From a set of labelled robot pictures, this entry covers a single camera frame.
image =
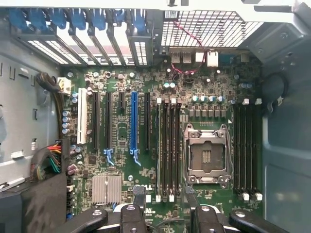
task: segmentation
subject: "blue pcie slot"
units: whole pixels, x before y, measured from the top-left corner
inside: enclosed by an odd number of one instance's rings
[[[138,148],[137,148],[137,137],[138,137],[138,94],[132,92],[132,112],[131,112],[131,143],[130,143],[130,154],[133,156],[136,164],[141,166],[138,161]]]

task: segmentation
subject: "screw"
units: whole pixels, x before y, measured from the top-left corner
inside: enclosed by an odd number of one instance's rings
[[[100,211],[100,210],[95,210],[93,213],[92,213],[92,215],[94,215],[94,216],[98,216],[98,215],[101,215],[102,214],[102,212]]]
[[[238,216],[238,217],[245,217],[245,214],[241,211],[237,211],[235,212],[235,214]]]
[[[201,206],[201,209],[205,212],[209,211],[209,207],[206,205]]]
[[[281,39],[286,39],[288,37],[288,34],[287,33],[281,33],[280,34],[280,38]]]
[[[126,209],[127,209],[127,210],[135,210],[135,206],[129,205]]]
[[[69,78],[72,78],[72,77],[73,77],[73,73],[72,73],[72,72],[68,72],[67,76],[68,76]]]

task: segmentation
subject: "green circuit board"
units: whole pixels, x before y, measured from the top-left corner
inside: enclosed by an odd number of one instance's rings
[[[230,134],[230,156],[234,160],[234,108],[231,100],[242,103],[244,99],[252,102],[259,97],[257,80],[260,77],[261,65],[257,59],[251,59],[248,63],[241,63],[236,59],[222,64],[219,68],[204,67],[193,75],[176,75],[168,72],[169,64],[162,63],[158,67],[151,69],[136,68],[65,68],[63,77],[68,78],[68,73],[72,73],[71,92],[78,92],[79,88],[90,87],[91,92],[99,95],[99,149],[94,149],[94,104],[93,95],[88,93],[87,97],[87,143],[81,145],[82,157],[77,157],[73,152],[70,164],[77,166],[77,171],[71,176],[74,184],[73,213],[75,215],[96,205],[94,203],[94,176],[116,176],[120,181],[120,199],[117,204],[131,203],[133,201],[133,187],[143,185],[146,187],[148,198],[146,203],[146,221],[157,224],[163,219],[173,216],[184,217],[188,212],[184,209],[181,197],[176,197],[174,201],[156,201],[157,187],[157,101],[162,102],[176,99],[180,106],[179,129],[180,133],[176,139],[180,148],[178,159],[180,171],[181,188],[186,185],[183,181],[184,170],[187,170],[187,159],[185,158],[183,147],[183,131],[187,124],[191,123],[198,130],[218,130],[221,125],[226,125]],[[251,83],[250,88],[242,88],[242,83]],[[139,166],[135,163],[133,155],[130,154],[131,137],[131,94],[138,94],[138,160]],[[106,114],[107,114],[107,94],[110,93],[111,118],[110,118],[110,142],[113,149],[113,165],[107,161],[106,149]],[[150,149],[145,150],[146,127],[145,122],[145,93],[150,93]],[[223,97],[222,102],[217,102],[217,98]],[[209,97],[216,97],[214,102],[209,102]],[[72,98],[67,98],[65,109],[76,111]],[[77,134],[77,119],[71,119],[70,137],[72,144]],[[260,126],[258,125],[257,139],[261,137]],[[261,155],[261,140],[253,142],[256,144],[258,155]],[[261,189],[261,156],[257,158],[258,166],[258,189]],[[216,206],[223,214],[228,215],[234,209],[245,209],[262,215],[262,201],[249,200],[243,201],[234,191],[234,176],[228,186],[221,187],[217,183],[213,184],[191,184],[197,191],[198,200],[201,204]],[[101,206],[105,209],[112,209],[115,203],[103,202]]]

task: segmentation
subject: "ram slot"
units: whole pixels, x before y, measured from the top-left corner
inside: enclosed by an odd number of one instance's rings
[[[93,92],[93,105],[92,105],[92,115],[93,115],[93,149],[99,149],[99,129],[100,129],[100,103],[101,96],[98,92]]]
[[[251,189],[252,189],[252,182],[253,182],[253,116],[252,116],[252,112],[253,112],[253,105],[248,105],[246,107],[246,129],[245,129],[245,133],[246,133],[246,154],[245,154],[245,158],[246,158],[246,190],[248,192],[251,193]]]
[[[240,107],[240,190],[241,192],[245,191],[246,188],[246,134],[245,134],[245,125],[246,125],[246,110],[245,106]]]
[[[105,108],[105,143],[104,143],[104,155],[107,156],[107,161],[110,165],[114,166],[112,161],[112,94],[106,93],[106,108]]]
[[[179,149],[180,149],[180,141],[179,135],[180,134],[180,104],[176,105],[176,112],[175,112],[175,155],[174,155],[174,166],[175,166],[175,195],[180,196],[180,183],[179,183],[179,166],[180,166],[180,159],[179,159]]]
[[[145,93],[144,102],[144,149],[150,150],[150,92]]]
[[[170,105],[170,116],[169,116],[169,150],[168,150],[168,186],[170,191],[170,202],[174,202],[174,183],[173,183],[173,157],[174,157],[174,105]]]
[[[131,97],[131,143],[130,143],[130,154],[134,158],[134,162],[141,166],[138,161],[138,94],[137,92],[132,92]]]
[[[161,173],[161,105],[156,106],[156,119],[155,119],[155,127],[156,127],[156,196],[155,201],[161,201],[161,179],[163,173]]]
[[[167,199],[167,134],[168,134],[168,128],[167,128],[167,117],[168,117],[168,104],[163,105],[163,117],[162,117],[162,158],[161,158],[161,174],[162,181],[161,181],[161,187],[162,187],[162,197],[165,201]]]
[[[233,187],[235,192],[240,189],[240,115],[239,106],[233,107]]]

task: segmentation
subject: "black cable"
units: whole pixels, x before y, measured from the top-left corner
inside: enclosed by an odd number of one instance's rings
[[[158,223],[156,225],[157,228],[160,228],[161,226],[165,225],[165,224],[170,224],[172,222],[183,222],[185,221],[183,218],[179,218],[179,217],[172,217],[172,218],[168,218],[166,220],[163,220],[162,222]]]

